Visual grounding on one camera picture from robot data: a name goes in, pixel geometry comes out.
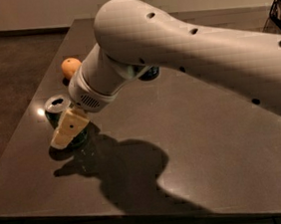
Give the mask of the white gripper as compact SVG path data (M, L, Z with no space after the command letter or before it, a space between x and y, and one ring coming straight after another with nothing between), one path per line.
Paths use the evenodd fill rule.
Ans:
M116 95L100 94L90 87L84 79L83 66L72 76L68 93L81 110L73 108L62 112L51 139L51 146L56 149L65 149L86 128L90 120L85 112L100 112L116 99Z

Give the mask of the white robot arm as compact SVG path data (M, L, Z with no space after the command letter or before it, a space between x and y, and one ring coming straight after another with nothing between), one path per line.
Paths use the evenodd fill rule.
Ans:
M59 118L54 148L66 148L89 123L89 113L157 66L185 67L281 115L280 34L189 24L140 0L108 1L94 24L96 45L70 80L74 104Z

